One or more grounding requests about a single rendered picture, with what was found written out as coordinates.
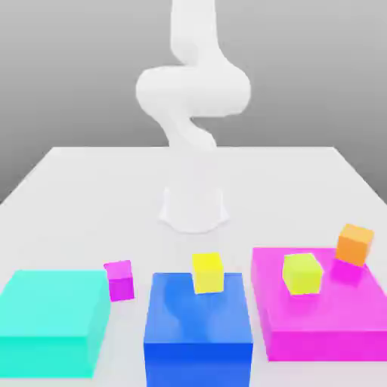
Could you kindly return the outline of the small magenta cube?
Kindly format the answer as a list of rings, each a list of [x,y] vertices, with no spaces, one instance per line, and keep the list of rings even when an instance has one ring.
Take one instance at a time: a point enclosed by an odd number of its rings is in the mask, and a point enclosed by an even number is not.
[[[130,260],[104,263],[104,269],[107,272],[111,302],[135,298]]]

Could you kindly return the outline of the small lime yellow cube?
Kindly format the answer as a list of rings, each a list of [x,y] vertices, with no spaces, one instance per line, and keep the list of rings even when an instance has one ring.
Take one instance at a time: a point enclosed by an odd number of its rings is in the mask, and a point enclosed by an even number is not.
[[[318,294],[324,270],[311,252],[284,256],[282,278],[291,296]]]

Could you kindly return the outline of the small orange cube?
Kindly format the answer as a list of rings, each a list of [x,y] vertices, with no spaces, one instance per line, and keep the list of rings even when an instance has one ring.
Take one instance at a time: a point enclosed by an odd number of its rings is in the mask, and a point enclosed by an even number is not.
[[[353,224],[346,224],[339,234],[336,259],[363,267],[373,242],[374,232]]]

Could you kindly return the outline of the large blue box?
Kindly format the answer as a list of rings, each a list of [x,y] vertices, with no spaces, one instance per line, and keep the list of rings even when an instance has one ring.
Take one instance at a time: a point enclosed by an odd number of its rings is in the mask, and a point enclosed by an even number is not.
[[[240,273],[196,294],[190,273],[155,273],[144,331],[147,387],[249,387],[253,338]]]

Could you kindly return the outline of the large cyan box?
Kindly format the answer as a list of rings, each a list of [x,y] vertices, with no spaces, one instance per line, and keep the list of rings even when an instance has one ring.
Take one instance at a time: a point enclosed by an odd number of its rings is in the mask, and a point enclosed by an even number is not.
[[[110,317],[103,270],[17,270],[0,293],[0,378],[93,377]]]

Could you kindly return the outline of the large magenta box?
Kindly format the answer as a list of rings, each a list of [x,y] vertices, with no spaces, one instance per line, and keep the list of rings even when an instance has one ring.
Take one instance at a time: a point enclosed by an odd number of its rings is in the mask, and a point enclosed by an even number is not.
[[[321,289],[293,296],[285,255],[311,252]],[[270,361],[387,361],[387,295],[367,266],[340,262],[333,247],[256,247],[251,281]]]

